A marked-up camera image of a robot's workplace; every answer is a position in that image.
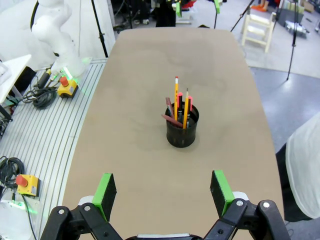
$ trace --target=white stool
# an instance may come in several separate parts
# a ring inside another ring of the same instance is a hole
[[[269,19],[251,14],[251,9],[248,10],[247,15],[242,27],[242,46],[245,45],[246,40],[265,45],[264,52],[267,53],[271,43],[272,32],[276,22],[276,13],[273,12]],[[250,23],[255,23],[263,28],[250,25]],[[253,33],[263,37],[263,40],[248,37],[247,34]]]

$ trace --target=white table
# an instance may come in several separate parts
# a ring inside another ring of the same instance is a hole
[[[17,98],[22,98],[22,95],[15,87],[15,82],[27,66],[30,59],[31,55],[28,54],[3,62],[3,64],[10,69],[11,77],[9,77],[4,83],[0,85],[0,104],[2,104],[6,100],[6,97],[10,90],[14,92]]]

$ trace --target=blue floor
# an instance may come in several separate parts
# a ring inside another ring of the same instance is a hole
[[[320,112],[320,78],[251,67],[277,152],[288,137]],[[292,240],[320,240],[320,218],[288,222]]]

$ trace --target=metal platform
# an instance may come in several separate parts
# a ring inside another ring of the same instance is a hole
[[[20,102],[0,140],[0,156],[19,158],[26,174],[41,181],[35,199],[43,211],[40,225],[34,226],[40,233],[51,209],[62,204],[78,137],[106,62],[91,61],[73,99],[57,97],[46,109]]]

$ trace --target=white wall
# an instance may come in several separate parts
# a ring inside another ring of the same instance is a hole
[[[98,27],[91,0],[64,0],[72,9],[69,20],[61,27],[74,41],[80,57],[104,58]],[[23,0],[0,13],[0,59],[7,61],[26,54],[32,59],[28,64],[34,70],[52,64],[55,60],[50,47],[38,41],[30,31],[30,18],[36,0]],[[115,44],[107,0],[94,0],[100,28],[108,55]],[[35,20],[44,13],[39,6]]]

